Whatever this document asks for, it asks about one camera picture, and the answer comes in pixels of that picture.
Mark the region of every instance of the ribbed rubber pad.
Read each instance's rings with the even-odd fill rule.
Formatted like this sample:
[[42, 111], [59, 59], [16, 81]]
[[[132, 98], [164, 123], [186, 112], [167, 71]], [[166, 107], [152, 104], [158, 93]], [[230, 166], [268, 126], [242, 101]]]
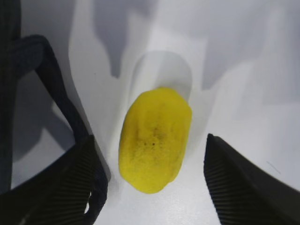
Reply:
[[[0, 195], [1, 222], [7, 225], [87, 224], [84, 210], [93, 190], [97, 159], [91, 135], [32, 179]], [[101, 207], [106, 201], [105, 190], [102, 193], [97, 199], [101, 200]]]
[[223, 225], [287, 225], [208, 138], [204, 176]]
[[91, 148], [81, 151], [57, 189], [28, 220], [29, 225], [80, 224], [90, 196], [91, 182], [95, 172], [92, 162], [97, 155]]

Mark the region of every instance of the yellow sponge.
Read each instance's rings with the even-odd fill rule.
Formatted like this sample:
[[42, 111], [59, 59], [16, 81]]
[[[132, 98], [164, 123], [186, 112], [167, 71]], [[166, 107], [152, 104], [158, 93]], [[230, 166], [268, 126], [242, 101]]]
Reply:
[[175, 90], [141, 94], [127, 112], [121, 133], [123, 178], [148, 194], [172, 182], [184, 158], [191, 120], [191, 108]]

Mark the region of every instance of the ribbed texture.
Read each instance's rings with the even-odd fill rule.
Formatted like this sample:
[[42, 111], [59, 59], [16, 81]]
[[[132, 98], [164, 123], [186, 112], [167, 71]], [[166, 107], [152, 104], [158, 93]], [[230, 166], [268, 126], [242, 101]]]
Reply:
[[286, 225], [218, 147], [207, 143], [204, 176], [222, 225]]
[[44, 204], [31, 215], [29, 225], [76, 225], [83, 223], [95, 172], [94, 149], [85, 148]]

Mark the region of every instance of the yellow foam block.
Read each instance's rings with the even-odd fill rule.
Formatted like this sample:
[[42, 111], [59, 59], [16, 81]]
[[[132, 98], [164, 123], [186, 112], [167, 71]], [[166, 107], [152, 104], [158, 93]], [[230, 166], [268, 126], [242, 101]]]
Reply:
[[181, 167], [192, 110], [173, 89], [141, 94], [125, 117], [119, 153], [122, 177], [137, 190], [156, 193]]

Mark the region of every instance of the white table surface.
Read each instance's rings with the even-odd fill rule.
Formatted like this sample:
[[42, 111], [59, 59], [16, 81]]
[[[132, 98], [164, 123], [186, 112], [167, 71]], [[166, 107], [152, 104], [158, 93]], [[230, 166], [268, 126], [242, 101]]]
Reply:
[[[23, 34], [49, 39], [108, 165], [96, 225], [218, 225], [203, 176], [208, 133], [300, 190], [300, 2], [23, 0], [22, 10]], [[118, 145], [131, 103], [160, 85], [186, 98], [193, 121], [178, 177], [146, 195], [121, 178]], [[16, 104], [14, 187], [74, 144], [34, 73]]]

